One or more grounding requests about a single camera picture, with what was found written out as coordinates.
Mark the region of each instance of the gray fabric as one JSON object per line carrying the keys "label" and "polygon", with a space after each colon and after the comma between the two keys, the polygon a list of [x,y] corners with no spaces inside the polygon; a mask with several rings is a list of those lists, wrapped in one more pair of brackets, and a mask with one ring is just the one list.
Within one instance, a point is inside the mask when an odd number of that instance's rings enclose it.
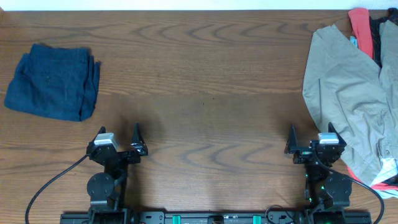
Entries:
{"label": "gray fabric", "polygon": [[347,142],[341,158],[368,185],[381,159],[398,156],[398,27],[380,28],[382,70],[333,25],[313,34],[303,82],[318,129],[333,123]]}

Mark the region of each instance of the navy blue towel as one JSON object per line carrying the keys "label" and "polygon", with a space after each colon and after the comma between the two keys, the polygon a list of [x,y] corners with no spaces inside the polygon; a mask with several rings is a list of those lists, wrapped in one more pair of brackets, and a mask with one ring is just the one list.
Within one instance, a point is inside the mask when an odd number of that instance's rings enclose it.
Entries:
{"label": "navy blue towel", "polygon": [[100,63],[87,49],[34,44],[7,89],[6,107],[47,118],[84,121],[95,108]]}

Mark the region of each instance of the folded towel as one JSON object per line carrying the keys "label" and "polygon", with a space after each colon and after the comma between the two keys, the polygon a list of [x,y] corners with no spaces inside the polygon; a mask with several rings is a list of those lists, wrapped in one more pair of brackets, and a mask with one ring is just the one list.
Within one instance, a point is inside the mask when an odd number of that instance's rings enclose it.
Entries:
{"label": "folded towel", "polygon": [[95,108],[100,63],[88,49],[34,44],[19,62],[4,105],[12,110],[67,121],[84,121]]}

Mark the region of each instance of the green tape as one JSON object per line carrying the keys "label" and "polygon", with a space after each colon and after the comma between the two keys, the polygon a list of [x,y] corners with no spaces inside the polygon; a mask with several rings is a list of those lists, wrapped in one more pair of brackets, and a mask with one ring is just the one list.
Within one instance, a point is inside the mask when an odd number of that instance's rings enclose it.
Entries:
{"label": "green tape", "polygon": [[181,224],[181,216],[173,215],[173,224]]}
{"label": "green tape", "polygon": [[253,224],[261,224],[261,216],[253,215]]}

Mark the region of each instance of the red cloth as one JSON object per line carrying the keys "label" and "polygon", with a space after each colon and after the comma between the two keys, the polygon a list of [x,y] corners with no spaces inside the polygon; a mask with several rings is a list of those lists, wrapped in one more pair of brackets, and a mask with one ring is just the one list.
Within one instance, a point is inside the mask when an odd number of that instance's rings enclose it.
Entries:
{"label": "red cloth", "polygon": [[356,8],[348,12],[348,15],[353,25],[353,32],[358,40],[359,49],[373,59],[373,41],[368,10]]}
{"label": "red cloth", "polygon": [[[361,180],[359,180],[359,179],[355,176],[355,174],[353,173],[353,171],[352,171],[349,167],[347,167],[347,169],[348,169],[349,175],[350,175],[352,178],[356,179],[357,181],[362,182]],[[374,190],[398,190],[398,186],[392,186],[392,185],[383,184],[383,183],[375,184],[375,185],[373,185],[371,188],[374,189]]]}

